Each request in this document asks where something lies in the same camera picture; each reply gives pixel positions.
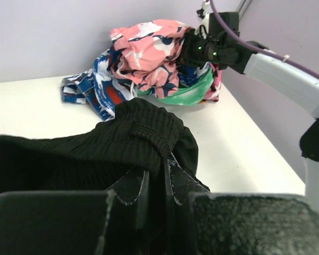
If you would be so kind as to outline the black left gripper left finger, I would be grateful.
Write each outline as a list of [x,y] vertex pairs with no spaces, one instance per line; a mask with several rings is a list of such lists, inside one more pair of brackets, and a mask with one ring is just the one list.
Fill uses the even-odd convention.
[[0,194],[0,254],[148,254],[149,174],[105,191]]

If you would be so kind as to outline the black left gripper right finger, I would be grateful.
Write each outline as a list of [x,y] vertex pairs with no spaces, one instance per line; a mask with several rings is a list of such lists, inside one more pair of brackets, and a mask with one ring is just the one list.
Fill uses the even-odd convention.
[[171,156],[167,254],[319,254],[319,215],[295,194],[212,193]]

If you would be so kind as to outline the black ribbed cloth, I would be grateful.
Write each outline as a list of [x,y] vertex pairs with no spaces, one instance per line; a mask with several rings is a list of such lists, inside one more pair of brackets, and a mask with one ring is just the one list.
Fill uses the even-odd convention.
[[173,113],[135,98],[116,106],[115,118],[87,133],[53,139],[0,135],[0,193],[105,190],[130,170],[158,177],[173,156],[195,175],[198,145]]

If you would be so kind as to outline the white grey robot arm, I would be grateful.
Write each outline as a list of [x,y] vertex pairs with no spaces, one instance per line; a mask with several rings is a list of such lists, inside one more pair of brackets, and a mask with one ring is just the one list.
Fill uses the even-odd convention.
[[[0,254],[319,254],[319,75],[239,38],[236,12],[198,11],[198,29],[155,20],[111,32],[93,67],[62,80],[65,102],[102,121],[53,139],[0,135]],[[174,114],[137,97],[211,99],[231,68],[315,119],[300,139],[296,195],[213,193]]]

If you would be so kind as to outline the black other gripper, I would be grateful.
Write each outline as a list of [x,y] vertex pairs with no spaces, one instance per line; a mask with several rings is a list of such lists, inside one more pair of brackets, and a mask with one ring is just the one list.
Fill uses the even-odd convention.
[[219,24],[213,13],[197,12],[201,23],[197,29],[188,29],[177,61],[189,67],[203,67],[207,62],[217,65],[219,70],[228,67],[243,74],[254,50],[248,49]]

